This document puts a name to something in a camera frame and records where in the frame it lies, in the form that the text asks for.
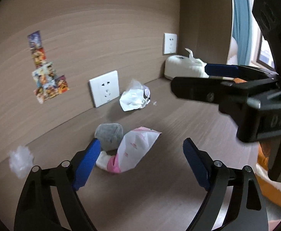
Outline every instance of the desk surface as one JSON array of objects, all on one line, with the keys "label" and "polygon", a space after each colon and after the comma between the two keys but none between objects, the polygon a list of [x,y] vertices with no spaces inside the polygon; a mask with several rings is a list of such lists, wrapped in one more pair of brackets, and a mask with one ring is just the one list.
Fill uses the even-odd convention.
[{"label": "desk surface", "polygon": [[[145,108],[123,112],[115,99],[28,144],[34,164],[49,168],[85,149],[101,123],[118,122],[125,133],[140,126],[162,132],[135,169],[113,175],[95,167],[78,191],[98,230],[186,230],[206,195],[183,155],[182,142],[187,137],[213,160],[221,160],[229,167],[241,169],[256,164],[257,144],[239,142],[235,124],[220,114],[216,105],[177,99],[165,79],[146,85],[152,102]],[[24,181],[10,171],[8,160],[0,163],[0,218],[10,230]],[[230,193],[226,194],[215,225],[222,224]],[[52,194],[61,224],[69,228],[56,188]]]}]

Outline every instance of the wooden wall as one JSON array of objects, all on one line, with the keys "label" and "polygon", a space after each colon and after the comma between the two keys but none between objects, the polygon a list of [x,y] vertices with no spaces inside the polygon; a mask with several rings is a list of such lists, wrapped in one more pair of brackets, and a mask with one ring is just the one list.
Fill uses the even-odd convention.
[{"label": "wooden wall", "polygon": [[[93,107],[87,81],[118,70],[131,78],[163,73],[163,33],[178,33],[179,0],[2,0],[0,3],[0,162]],[[27,35],[41,31],[48,61],[70,91],[40,105]]]},{"label": "wooden wall", "polygon": [[180,0],[178,53],[226,64],[232,36],[233,0]]}]

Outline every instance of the white electrical socket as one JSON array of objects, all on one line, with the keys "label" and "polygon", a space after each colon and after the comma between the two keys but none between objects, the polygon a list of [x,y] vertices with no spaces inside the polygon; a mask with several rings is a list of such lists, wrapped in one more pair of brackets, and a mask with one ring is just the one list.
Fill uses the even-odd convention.
[{"label": "white electrical socket", "polygon": [[119,97],[118,72],[116,70],[89,80],[89,85],[95,107]]},{"label": "white electrical socket", "polygon": [[164,33],[164,54],[175,54],[177,52],[177,35]]}]

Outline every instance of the wood panel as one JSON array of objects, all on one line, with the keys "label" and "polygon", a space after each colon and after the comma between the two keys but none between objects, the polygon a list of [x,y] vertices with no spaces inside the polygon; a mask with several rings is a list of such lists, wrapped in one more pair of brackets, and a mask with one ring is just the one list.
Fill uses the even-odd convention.
[{"label": "wood panel", "polygon": [[[163,33],[178,33],[179,0],[2,0],[0,3],[0,161],[92,108],[87,81],[118,70],[131,78],[163,73]],[[48,61],[70,91],[40,105],[27,35],[41,30]]]},{"label": "wood panel", "polygon": [[[162,132],[134,169],[113,175],[93,168],[78,196],[98,230],[187,229],[206,195],[182,151],[187,137],[213,160],[221,160],[229,167],[242,169],[256,164],[258,144],[238,141],[236,125],[229,116],[219,113],[216,105],[177,99],[166,79],[146,85],[152,102],[145,108],[123,112],[116,99],[76,116],[28,145],[34,164],[46,169],[85,149],[101,123],[118,122],[124,133],[140,126]],[[24,181],[10,171],[8,159],[0,163],[0,218],[10,230]],[[60,222],[68,228],[55,192],[56,189],[52,194]],[[230,195],[228,191],[215,228],[223,222]]]},{"label": "wood panel", "polygon": [[207,63],[226,64],[232,35],[232,0],[180,0],[178,52]]}]

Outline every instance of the teal curtain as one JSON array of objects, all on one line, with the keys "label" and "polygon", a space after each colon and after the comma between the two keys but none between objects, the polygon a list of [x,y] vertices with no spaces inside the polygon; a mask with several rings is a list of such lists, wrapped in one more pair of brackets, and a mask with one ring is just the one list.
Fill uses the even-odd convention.
[{"label": "teal curtain", "polygon": [[238,44],[238,64],[249,65],[252,48],[252,15],[249,0],[233,0],[232,36]]}]

